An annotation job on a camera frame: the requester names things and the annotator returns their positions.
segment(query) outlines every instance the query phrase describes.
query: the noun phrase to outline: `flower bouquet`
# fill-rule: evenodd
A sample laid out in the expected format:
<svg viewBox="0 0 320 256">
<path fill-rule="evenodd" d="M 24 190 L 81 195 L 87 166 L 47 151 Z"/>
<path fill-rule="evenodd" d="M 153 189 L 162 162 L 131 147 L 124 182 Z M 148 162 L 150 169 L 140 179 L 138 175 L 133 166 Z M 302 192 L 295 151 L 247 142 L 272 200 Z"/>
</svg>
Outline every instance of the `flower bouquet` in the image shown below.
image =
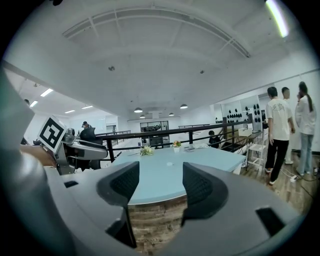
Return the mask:
<svg viewBox="0 0 320 256">
<path fill-rule="evenodd" d="M 154 154 L 154 150 L 149 146 L 144 146 L 141 148 L 140 155 L 141 156 L 152 156 Z"/>
<path fill-rule="evenodd" d="M 172 145 L 173 145 L 174 153 L 178 153 L 180 151 L 181 142 L 178 140 L 175 140 Z"/>
</svg>

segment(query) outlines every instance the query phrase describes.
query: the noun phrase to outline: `hand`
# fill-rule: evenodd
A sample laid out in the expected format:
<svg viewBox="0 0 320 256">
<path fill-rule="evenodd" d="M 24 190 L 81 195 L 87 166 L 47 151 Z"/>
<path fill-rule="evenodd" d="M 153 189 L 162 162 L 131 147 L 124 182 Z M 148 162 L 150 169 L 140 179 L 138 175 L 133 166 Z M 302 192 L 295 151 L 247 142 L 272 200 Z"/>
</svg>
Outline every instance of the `hand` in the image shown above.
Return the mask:
<svg viewBox="0 0 320 256">
<path fill-rule="evenodd" d="M 274 144 L 274 136 L 272 134 L 269 134 L 269 143 L 271 146 Z"/>
</svg>

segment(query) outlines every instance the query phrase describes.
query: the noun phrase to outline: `woman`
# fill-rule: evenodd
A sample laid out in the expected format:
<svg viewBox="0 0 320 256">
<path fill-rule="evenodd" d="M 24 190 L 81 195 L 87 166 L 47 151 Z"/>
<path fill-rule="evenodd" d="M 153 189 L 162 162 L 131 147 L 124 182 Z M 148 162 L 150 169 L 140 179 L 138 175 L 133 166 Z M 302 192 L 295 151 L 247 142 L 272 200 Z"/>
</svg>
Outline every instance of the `woman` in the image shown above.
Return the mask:
<svg viewBox="0 0 320 256">
<path fill-rule="evenodd" d="M 299 116 L 297 124 L 301 132 L 301 156 L 297 171 L 303 176 L 305 172 L 310 174 L 312 169 L 311 146 L 315 134 L 316 110 L 308 94 L 308 88 L 303 81 L 299 83 L 299 93 L 297 97 L 298 104 L 296 106 L 296 112 Z"/>
</svg>

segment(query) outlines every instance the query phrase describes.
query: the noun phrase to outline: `ponytail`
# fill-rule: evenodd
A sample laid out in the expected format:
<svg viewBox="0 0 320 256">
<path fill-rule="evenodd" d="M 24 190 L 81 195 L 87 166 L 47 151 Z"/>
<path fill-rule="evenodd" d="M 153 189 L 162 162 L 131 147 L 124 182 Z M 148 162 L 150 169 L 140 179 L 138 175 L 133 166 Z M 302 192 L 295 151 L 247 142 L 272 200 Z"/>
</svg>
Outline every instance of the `ponytail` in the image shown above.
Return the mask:
<svg viewBox="0 0 320 256">
<path fill-rule="evenodd" d="M 306 83 L 305 82 L 300 82 L 299 83 L 299 89 L 301 92 L 303 92 L 306 97 L 308 98 L 308 104 L 309 104 L 309 111 L 312 112 L 314 111 L 314 107 L 313 107 L 313 104 L 312 104 L 312 99 L 310 97 L 310 95 L 308 94 L 308 88 L 306 86 Z"/>
</svg>

